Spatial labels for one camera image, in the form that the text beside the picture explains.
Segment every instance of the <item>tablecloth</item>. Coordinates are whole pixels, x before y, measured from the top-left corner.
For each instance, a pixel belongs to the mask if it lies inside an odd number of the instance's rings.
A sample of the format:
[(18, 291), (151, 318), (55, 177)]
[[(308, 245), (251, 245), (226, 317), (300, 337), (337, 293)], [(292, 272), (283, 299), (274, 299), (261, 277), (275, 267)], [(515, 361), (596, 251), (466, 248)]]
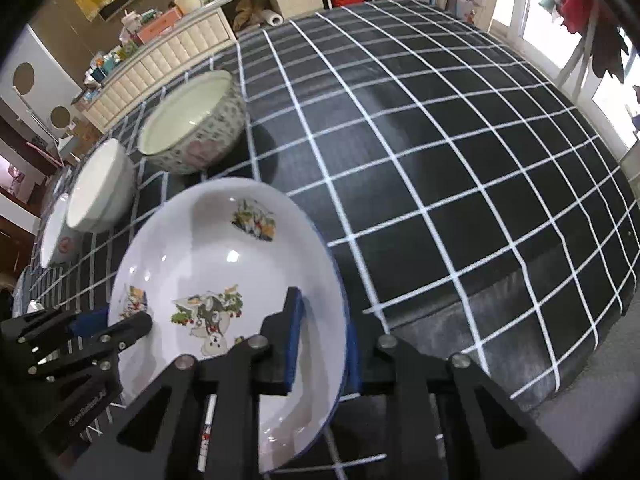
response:
[[(153, 167), (136, 151), (140, 126), (175, 88), (217, 69), (238, 78), (248, 104), (241, 142), (201, 174)], [(315, 223), (351, 309), (421, 352), (467, 352), (529, 409), (572, 381), (637, 286), (640, 211), (597, 133), (520, 56), (420, 2), (344, 7), (244, 37), (107, 136), (136, 163), (132, 209), (86, 235), (62, 268), (40, 269), (38, 234), (30, 298), (107, 304), (127, 246), (166, 200), (210, 178), (255, 178)], [(375, 477), (384, 411), (384, 399), (346, 392), (324, 438), (286, 469)]]

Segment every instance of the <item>brown wall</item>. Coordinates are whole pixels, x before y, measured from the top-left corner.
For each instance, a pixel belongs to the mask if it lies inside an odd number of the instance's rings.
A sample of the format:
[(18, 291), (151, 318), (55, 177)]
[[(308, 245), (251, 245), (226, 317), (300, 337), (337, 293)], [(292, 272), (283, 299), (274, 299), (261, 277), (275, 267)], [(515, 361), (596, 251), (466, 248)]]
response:
[[(172, 0), (135, 0), (127, 10), (166, 10)], [(30, 22), (31, 28), (60, 66), (82, 87), (84, 71), (99, 50), (108, 52), (118, 43), (124, 11), (105, 22), (89, 22), (74, 0), (46, 0)]]

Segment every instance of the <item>floral bowl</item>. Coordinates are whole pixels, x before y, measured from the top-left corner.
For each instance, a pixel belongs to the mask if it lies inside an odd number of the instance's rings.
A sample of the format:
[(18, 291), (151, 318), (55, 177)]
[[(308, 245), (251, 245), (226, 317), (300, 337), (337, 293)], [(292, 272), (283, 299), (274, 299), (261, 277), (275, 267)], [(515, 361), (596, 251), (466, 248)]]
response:
[(342, 282), (307, 216), (281, 192), (245, 178), (209, 180), (166, 202), (127, 249), (109, 323), (147, 312), (149, 335), (120, 353), (125, 402), (180, 354), (224, 355), (302, 293), (296, 377), (286, 397), (260, 399), (260, 470), (316, 439), (344, 379), (348, 311)]
[(142, 127), (138, 151), (169, 173), (204, 170), (233, 148), (244, 114), (244, 99), (229, 72), (201, 74), (158, 105)]

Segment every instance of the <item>screw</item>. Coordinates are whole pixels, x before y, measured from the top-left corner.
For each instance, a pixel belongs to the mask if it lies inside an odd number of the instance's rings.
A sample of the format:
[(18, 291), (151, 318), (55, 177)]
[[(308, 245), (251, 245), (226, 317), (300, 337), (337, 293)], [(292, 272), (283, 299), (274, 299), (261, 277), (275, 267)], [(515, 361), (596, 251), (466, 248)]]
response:
[(395, 348), (397, 344), (398, 339), (391, 334), (383, 334), (378, 338), (378, 346), (385, 350)]
[(196, 362), (196, 359), (192, 355), (182, 354), (178, 355), (174, 362), (175, 367), (178, 368), (178, 370), (188, 370)]
[(264, 348), (269, 344), (269, 341), (262, 334), (252, 335), (249, 338), (249, 346), (254, 350), (259, 350), (260, 348)]
[(471, 357), (464, 354), (453, 354), (450, 360), (455, 368), (468, 368), (471, 364)]

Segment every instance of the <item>bowl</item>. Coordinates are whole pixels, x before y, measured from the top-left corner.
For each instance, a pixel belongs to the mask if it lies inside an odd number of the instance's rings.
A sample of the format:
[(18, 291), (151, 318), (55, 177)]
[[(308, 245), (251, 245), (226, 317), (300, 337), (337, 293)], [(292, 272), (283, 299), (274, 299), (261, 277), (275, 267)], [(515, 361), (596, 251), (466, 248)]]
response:
[(109, 324), (140, 311), (149, 335), (120, 353), (131, 402), (180, 354), (216, 358), (259, 332), (300, 289), (305, 315), (292, 392), (262, 396), (258, 452), (270, 471), (303, 452), (330, 419), (343, 384), (348, 310), (326, 245), (281, 192), (245, 178), (191, 187), (140, 229), (118, 268)]
[(40, 266), (43, 269), (70, 262), (78, 256), (82, 235), (66, 224), (68, 193), (58, 197), (47, 219), (40, 245)]
[(138, 151), (169, 173), (203, 170), (236, 144), (244, 114), (244, 100), (229, 72), (201, 74), (158, 105), (140, 131)]
[(66, 222), (83, 233), (106, 231), (129, 209), (135, 191), (133, 164), (124, 147), (109, 139), (82, 168), (69, 197)]

